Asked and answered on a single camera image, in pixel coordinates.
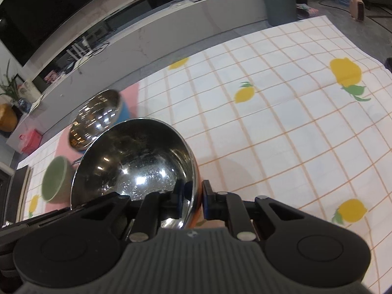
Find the black television screen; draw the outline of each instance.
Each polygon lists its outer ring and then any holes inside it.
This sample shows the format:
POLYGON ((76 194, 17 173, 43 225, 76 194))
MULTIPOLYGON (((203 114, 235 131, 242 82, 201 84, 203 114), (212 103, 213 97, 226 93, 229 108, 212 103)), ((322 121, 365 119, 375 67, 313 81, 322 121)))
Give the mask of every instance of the black television screen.
POLYGON ((90 1, 3 0, 0 40, 24 65, 60 25, 90 1))

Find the gray tile floor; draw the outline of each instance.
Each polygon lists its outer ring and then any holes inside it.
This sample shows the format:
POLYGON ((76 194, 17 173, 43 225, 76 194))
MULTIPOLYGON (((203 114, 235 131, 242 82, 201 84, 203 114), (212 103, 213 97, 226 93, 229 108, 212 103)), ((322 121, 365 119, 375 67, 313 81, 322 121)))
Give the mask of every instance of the gray tile floor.
MULTIPOLYGON (((365 21, 363 22, 353 20, 350 14, 347 12, 348 8, 335 3, 334 0, 324 0, 322 3, 326 6, 320 5, 318 2, 309 2, 309 5, 312 8, 318 9, 319 15, 326 15, 330 21, 361 50, 382 63, 385 62, 386 58, 392 57, 392 34, 388 32, 388 30, 369 18, 365 18, 365 21)), ((375 6, 372 7, 371 10, 365 10, 365 15, 389 16, 392 14, 392 11, 390 10, 389 12, 378 6, 375 6)), ((377 21, 392 31, 392 19, 377 19, 377 21)), ((182 58, 191 56, 209 47, 234 39, 236 37, 263 30, 268 27, 270 27, 270 25, 267 21, 260 21, 209 37, 195 44, 184 47, 183 49, 177 50, 176 52, 168 54, 146 65, 145 67, 132 72, 131 74, 113 83, 109 88, 121 91, 136 83, 140 79, 172 64, 173 62, 176 62, 177 60, 181 60, 182 58)), ((77 112, 82 106, 83 105, 75 108, 71 113, 60 120, 51 129, 49 129, 43 136, 42 144, 68 126, 76 117, 77 112)), ((22 159, 24 159, 23 156, 16 155, 12 165, 17 165, 17 163, 22 159)))

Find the orange vase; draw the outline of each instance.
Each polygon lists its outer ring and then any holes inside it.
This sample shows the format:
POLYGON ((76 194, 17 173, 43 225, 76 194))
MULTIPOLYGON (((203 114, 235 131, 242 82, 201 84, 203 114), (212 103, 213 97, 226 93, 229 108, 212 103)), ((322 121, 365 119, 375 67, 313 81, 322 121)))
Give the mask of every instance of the orange vase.
POLYGON ((8 104, 0 105, 0 130, 12 132, 18 124, 18 118, 11 106, 8 104))

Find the metal bowl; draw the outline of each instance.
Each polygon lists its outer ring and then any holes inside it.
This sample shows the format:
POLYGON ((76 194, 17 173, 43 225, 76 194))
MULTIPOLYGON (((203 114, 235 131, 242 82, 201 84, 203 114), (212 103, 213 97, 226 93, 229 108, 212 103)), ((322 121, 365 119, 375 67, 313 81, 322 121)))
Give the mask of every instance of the metal bowl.
POLYGON ((126 104, 113 89, 105 90, 79 110, 69 131, 69 144, 76 151, 85 151, 100 134, 111 126, 129 119, 126 104))
POLYGON ((195 157, 181 135, 168 124, 151 118, 119 123, 87 149, 75 173, 71 208, 116 191, 141 200, 155 191, 172 191, 177 179, 193 182, 182 217, 167 219, 162 227, 189 225, 199 204, 199 172, 195 157))

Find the green cup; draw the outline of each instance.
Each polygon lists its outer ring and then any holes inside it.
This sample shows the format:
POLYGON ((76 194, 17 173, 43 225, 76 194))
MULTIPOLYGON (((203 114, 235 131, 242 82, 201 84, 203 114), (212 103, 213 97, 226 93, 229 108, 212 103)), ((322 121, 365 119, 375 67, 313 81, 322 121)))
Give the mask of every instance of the green cup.
POLYGON ((72 178, 75 170, 67 158, 58 156, 52 160, 42 180, 42 198, 47 203, 69 202, 72 178))

